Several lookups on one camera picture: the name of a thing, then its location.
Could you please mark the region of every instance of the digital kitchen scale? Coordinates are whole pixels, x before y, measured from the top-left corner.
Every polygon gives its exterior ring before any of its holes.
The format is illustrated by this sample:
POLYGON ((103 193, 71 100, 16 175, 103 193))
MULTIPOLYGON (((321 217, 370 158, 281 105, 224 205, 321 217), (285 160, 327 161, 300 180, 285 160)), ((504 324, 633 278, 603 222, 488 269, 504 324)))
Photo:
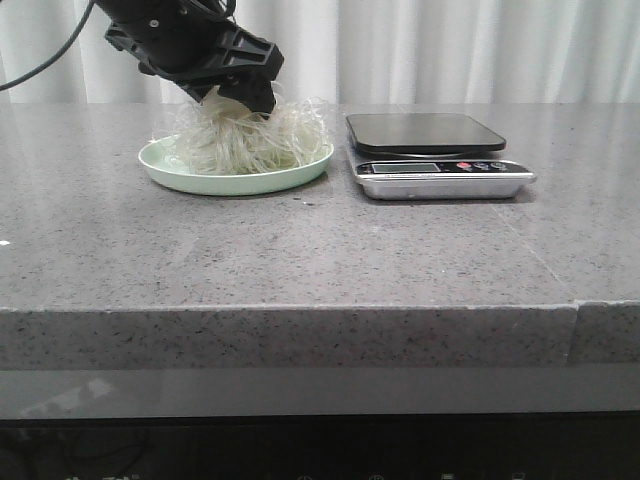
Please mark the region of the digital kitchen scale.
POLYGON ((371 198, 510 198, 535 174, 494 153, 504 138, 460 114, 347 116, 351 171, 371 198))

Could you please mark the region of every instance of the white curtain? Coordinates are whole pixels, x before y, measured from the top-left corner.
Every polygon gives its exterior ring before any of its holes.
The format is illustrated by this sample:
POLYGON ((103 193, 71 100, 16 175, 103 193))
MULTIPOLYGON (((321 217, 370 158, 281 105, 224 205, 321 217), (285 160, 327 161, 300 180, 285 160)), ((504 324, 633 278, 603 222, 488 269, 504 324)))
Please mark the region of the white curtain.
MULTIPOLYGON (((278 44, 288 99, 341 103, 639 102, 639 0, 237 0, 278 44)), ((50 56, 86 0, 0 1, 0 82, 50 56)), ((103 34, 0 102, 182 102, 103 34)))

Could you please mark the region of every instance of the plate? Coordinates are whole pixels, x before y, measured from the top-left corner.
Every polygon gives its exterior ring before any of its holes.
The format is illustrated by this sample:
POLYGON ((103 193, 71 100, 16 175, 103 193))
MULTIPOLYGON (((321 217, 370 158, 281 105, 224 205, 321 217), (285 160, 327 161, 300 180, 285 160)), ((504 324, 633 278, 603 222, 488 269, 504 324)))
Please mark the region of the plate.
POLYGON ((150 142, 140 150, 138 159, 147 174, 157 183, 180 192, 197 195, 259 195, 297 187, 310 182, 324 172, 333 155, 333 145, 328 145, 327 154, 309 165, 289 168, 277 172, 251 173, 246 175, 198 175, 188 173, 171 162, 169 146, 175 137, 169 136, 150 142))

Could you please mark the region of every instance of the black cable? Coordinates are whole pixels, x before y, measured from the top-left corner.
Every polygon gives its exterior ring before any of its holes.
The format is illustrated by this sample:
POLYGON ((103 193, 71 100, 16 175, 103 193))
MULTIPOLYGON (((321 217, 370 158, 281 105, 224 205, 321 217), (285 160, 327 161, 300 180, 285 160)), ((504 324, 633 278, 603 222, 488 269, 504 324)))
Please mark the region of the black cable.
POLYGON ((43 70, 49 68, 56 61, 58 61, 58 59, 60 59, 60 57, 62 57, 62 55, 64 55, 67 52, 67 50, 69 50, 69 47, 73 45, 73 42, 76 41, 76 38, 78 38, 78 35, 80 35, 80 32, 82 31, 82 29, 84 28, 84 25, 87 23, 87 20, 89 19, 89 15, 91 14, 91 10, 93 9, 93 6, 95 5, 95 3, 96 3, 95 0, 89 0, 89 3, 87 4, 87 8, 85 8, 84 13, 82 14, 82 18, 80 19, 80 22, 76 26, 75 30, 71 33, 71 36, 69 37, 69 39, 64 43, 64 45, 62 45, 60 50, 58 50, 55 54, 53 54, 53 56, 49 60, 37 66, 30 72, 25 73, 21 77, 18 77, 9 83, 0 85, 0 92, 2 92, 3 90, 9 90, 10 88, 13 88, 17 85, 20 85, 23 82, 26 82, 30 78, 35 77, 36 75, 41 73, 43 70))

